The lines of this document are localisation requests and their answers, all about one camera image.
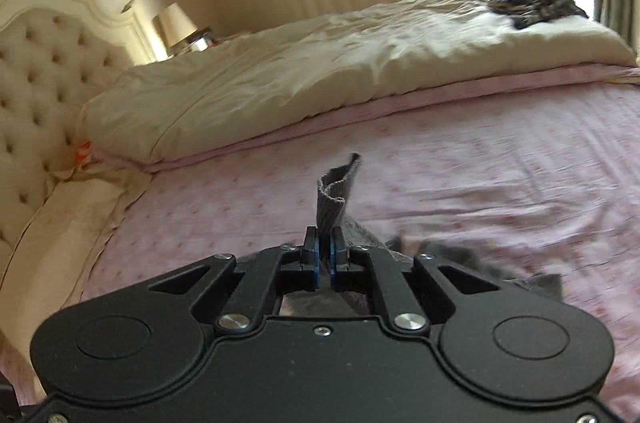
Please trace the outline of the grey argyle sweater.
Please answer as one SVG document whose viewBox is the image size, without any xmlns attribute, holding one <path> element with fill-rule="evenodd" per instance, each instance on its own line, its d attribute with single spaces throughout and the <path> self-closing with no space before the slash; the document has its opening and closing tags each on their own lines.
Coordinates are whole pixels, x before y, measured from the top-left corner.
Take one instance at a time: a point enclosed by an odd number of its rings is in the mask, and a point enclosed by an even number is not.
<svg viewBox="0 0 640 423">
<path fill-rule="evenodd" d="M 465 247 L 451 247 L 442 243 L 396 235 L 382 242 L 347 214 L 347 202 L 360 168 L 361 157 L 353 154 L 349 161 L 330 169 L 318 179 L 316 224 L 321 232 L 341 228 L 350 245 L 385 247 L 396 261 L 408 263 L 421 253 L 443 257 L 482 275 L 513 283 L 525 290 L 561 301 L 562 277 L 557 273 L 533 273 L 523 276 L 515 271 L 489 264 L 476 252 Z M 288 317 L 349 318 L 369 313 L 366 298 L 355 292 L 335 293 L 331 290 L 295 292 L 285 295 L 280 314 Z"/>
</svg>

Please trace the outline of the dark patterned clothes pile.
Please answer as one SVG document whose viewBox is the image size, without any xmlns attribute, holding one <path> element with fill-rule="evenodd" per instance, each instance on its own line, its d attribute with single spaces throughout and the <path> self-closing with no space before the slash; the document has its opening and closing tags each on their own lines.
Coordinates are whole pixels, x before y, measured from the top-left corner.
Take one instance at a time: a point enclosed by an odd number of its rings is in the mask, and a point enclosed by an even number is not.
<svg viewBox="0 0 640 423">
<path fill-rule="evenodd" d="M 510 17 L 518 30 L 570 16 L 588 19 L 573 0 L 488 0 L 487 6 L 493 13 Z"/>
</svg>

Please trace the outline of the cream duvet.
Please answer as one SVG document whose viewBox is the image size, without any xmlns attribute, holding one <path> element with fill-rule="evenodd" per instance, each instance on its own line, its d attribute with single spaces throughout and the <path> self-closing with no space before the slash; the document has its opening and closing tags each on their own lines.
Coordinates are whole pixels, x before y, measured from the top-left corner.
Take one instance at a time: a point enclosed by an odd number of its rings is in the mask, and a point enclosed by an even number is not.
<svg viewBox="0 0 640 423">
<path fill-rule="evenodd" d="M 77 131 L 95 154 L 153 166 L 423 90 L 635 76 L 625 41 L 581 16 L 518 29 L 492 0 L 403 0 L 131 68 L 82 107 Z"/>
</svg>

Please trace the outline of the pink patterned bed sheet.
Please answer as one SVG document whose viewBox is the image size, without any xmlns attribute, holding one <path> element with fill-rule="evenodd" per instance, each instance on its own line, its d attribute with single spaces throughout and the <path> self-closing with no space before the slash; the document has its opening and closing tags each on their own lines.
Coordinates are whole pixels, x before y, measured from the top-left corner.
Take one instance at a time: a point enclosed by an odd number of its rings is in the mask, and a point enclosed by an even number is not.
<svg viewBox="0 0 640 423">
<path fill-rule="evenodd" d="M 476 90 L 157 173 L 90 271 L 84 299 L 215 253 L 299 243 L 319 177 L 360 154 L 351 217 L 382 241 L 467 247 L 522 276 L 557 273 L 616 358 L 602 395 L 639 416 L 639 84 L 608 78 Z"/>
</svg>

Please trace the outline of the bedside lamp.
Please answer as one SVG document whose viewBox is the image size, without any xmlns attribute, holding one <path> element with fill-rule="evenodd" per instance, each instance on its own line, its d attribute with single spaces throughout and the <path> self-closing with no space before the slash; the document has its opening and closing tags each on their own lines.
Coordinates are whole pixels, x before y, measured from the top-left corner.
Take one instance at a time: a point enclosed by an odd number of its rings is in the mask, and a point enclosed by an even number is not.
<svg viewBox="0 0 640 423">
<path fill-rule="evenodd" d="M 169 57 L 201 52 L 214 45 L 212 30 L 199 28 L 177 3 L 160 10 L 152 24 Z"/>
</svg>

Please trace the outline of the cream embroidered pillow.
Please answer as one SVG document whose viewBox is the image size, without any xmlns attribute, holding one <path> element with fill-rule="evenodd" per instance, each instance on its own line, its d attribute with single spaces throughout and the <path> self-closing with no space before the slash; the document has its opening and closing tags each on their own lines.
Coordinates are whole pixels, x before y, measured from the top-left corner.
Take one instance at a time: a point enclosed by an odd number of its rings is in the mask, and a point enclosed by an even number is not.
<svg viewBox="0 0 640 423">
<path fill-rule="evenodd" d="M 134 171 L 80 175 L 55 186 L 21 236 L 1 284 L 1 335 L 23 357 L 41 322 L 79 301 L 128 206 L 151 183 Z"/>
</svg>

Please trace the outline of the cream tufted headboard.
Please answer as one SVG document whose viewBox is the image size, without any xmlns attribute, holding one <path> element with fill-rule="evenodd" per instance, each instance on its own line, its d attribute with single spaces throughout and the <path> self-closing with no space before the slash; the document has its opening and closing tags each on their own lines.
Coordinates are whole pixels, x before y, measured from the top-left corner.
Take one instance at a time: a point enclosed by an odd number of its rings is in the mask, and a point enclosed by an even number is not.
<svg viewBox="0 0 640 423">
<path fill-rule="evenodd" d="M 1 253 L 72 167 L 83 105 L 122 71 L 155 61 L 137 0 L 1 0 Z"/>
</svg>

